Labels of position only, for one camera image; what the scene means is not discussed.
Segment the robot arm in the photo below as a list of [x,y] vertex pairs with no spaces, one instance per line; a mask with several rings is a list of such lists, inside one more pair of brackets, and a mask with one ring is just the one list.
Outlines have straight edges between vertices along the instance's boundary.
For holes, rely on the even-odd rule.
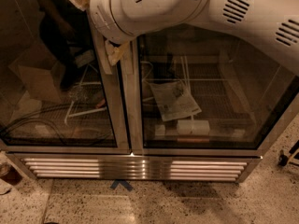
[[240,37],[299,76],[299,0],[91,0],[90,12],[116,44],[188,23]]

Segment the terrazzo floor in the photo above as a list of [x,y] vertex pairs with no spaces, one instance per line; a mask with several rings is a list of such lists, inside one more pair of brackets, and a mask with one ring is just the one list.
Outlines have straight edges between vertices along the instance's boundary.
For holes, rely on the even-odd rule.
[[[299,116],[241,184],[38,179],[0,180],[1,224],[299,223],[299,167],[278,167],[281,149],[299,139]],[[6,157],[2,152],[0,161]]]

